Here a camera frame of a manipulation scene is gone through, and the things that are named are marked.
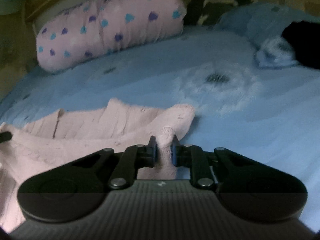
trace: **purple heart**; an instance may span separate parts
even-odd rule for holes
[[[123,35],[121,34],[121,33],[117,33],[116,35],[115,35],[115,40],[116,41],[121,41],[123,39]]]
[[[64,28],[61,32],[61,35],[64,35],[64,34],[67,34],[68,33],[68,29],[67,28]]]
[[[92,16],[90,16],[90,18],[89,18],[89,23],[90,22],[93,22],[93,21],[95,21],[96,20],[96,17],[94,16],[94,15],[92,15]]]
[[[85,55],[86,57],[92,57],[92,53],[91,53],[90,51],[86,51],[86,52],[84,53],[84,55]]]
[[[149,14],[149,21],[152,22],[152,21],[155,21],[156,19],[158,19],[158,15],[155,12],[151,12]]]

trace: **dark cloth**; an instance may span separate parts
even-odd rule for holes
[[[320,69],[320,24],[293,22],[284,29],[282,37],[291,44],[301,64]]]
[[[237,6],[252,3],[251,0],[209,0],[207,3],[205,1],[191,0],[188,3],[184,25],[215,25],[224,13]]]

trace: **ribbed gray surface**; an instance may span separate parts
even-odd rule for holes
[[[229,213],[211,191],[188,181],[137,180],[111,192],[101,207],[75,222],[27,221],[11,233],[23,240],[218,239],[302,240],[313,233],[298,220],[262,225]]]

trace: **pink fabric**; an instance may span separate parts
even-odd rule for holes
[[[57,71],[146,42],[177,35],[181,0],[89,0],[48,22],[37,36],[39,64]]]
[[[129,106],[113,98],[106,108],[87,112],[62,109],[22,129],[3,123],[0,132],[10,131],[10,141],[0,144],[0,226],[12,231],[24,221],[16,199],[26,179],[103,148],[123,152],[135,144],[148,144],[155,135],[156,167],[142,168],[138,179],[174,179],[171,163],[172,138],[181,139],[195,116],[190,105],[169,109]]]

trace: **bedding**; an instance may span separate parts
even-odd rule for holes
[[[187,5],[184,24],[214,25],[224,13],[251,3],[252,0],[191,0]]]
[[[223,30],[187,26],[179,37],[113,53],[55,75],[37,67],[1,102],[0,122],[23,127],[59,108],[103,108],[112,97],[159,108],[193,105],[196,117],[181,142],[205,151],[226,147],[296,176],[308,190],[300,220],[318,231],[320,72],[302,66],[261,70],[255,61],[256,45],[249,42],[250,37],[264,41],[281,34],[276,24],[281,17],[272,18],[275,6],[239,7],[231,20],[223,19]],[[256,14],[266,8],[268,13],[257,22]],[[267,31],[270,36],[262,32],[258,36],[250,21],[256,21],[257,30],[268,19],[275,23]],[[177,178],[189,178],[188,169],[179,168]]]
[[[181,0],[89,0],[65,10],[40,30],[39,65],[55,72],[180,34],[185,13]]]
[[[284,68],[299,65],[293,47],[282,37],[266,39],[257,51],[260,68]]]

